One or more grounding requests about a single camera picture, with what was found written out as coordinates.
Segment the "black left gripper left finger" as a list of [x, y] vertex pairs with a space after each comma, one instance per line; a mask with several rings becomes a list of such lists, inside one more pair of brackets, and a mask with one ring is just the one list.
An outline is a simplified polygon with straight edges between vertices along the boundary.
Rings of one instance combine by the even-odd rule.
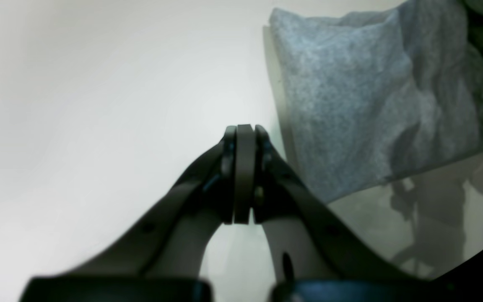
[[199, 279], [206, 247], [222, 224], [247, 221], [236, 168], [245, 125], [228, 126], [176, 183], [115, 243], [58, 276], [31, 279], [22, 302], [211, 302]]

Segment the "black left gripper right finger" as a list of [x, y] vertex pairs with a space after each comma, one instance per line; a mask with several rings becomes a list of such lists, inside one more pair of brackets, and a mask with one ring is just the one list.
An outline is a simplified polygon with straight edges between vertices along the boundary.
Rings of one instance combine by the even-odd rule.
[[271, 302], [454, 302], [449, 283], [416, 279], [365, 245], [305, 187], [257, 125], [254, 216], [276, 286]]

